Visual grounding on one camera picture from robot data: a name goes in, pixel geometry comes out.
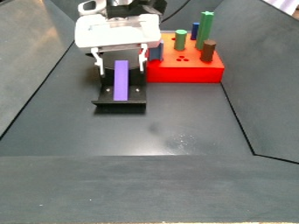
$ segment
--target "brown peg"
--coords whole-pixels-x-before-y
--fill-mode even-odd
[[[212,54],[216,47],[216,41],[212,39],[207,39],[203,41],[203,48],[200,52],[200,60],[204,62],[212,61]]]

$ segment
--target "purple rectangular block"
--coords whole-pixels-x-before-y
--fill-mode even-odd
[[[124,102],[128,96],[128,60],[115,61],[114,101]]]

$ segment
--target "white plastic part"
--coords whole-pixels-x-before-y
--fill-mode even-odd
[[[84,10],[84,4],[88,4],[91,2],[95,2],[96,4],[96,9],[95,10]],[[107,8],[107,0],[91,0],[87,1],[86,3],[79,4],[79,15],[80,16],[87,16],[87,15],[94,15],[100,13],[104,9]]]
[[[95,65],[99,67],[99,74],[104,75],[104,65],[103,65],[103,59],[99,57],[99,49],[96,47],[91,48],[91,53],[96,59]]]
[[[299,4],[299,0],[264,0],[272,4],[281,11],[286,12],[289,15],[294,15],[295,8]]]
[[[147,61],[147,57],[146,57],[146,51],[147,51],[147,44],[142,44],[142,53],[139,54],[139,67],[140,67],[140,73],[144,72],[144,62]]]
[[[96,14],[80,17],[76,23],[75,43],[84,53],[90,53],[92,47],[100,52],[139,48],[142,44],[152,48],[158,47],[160,39],[155,14],[110,20]]]

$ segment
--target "red base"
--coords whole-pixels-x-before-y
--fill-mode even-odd
[[[174,33],[163,33],[163,61],[155,59],[147,63],[148,82],[220,82],[224,65],[220,56],[214,53],[212,62],[202,62],[202,51],[187,35],[186,49],[174,49]]]

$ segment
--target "gray wall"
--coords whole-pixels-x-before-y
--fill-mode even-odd
[[[223,86],[255,153],[299,162],[299,21],[263,1],[227,0],[212,37],[226,64]]]

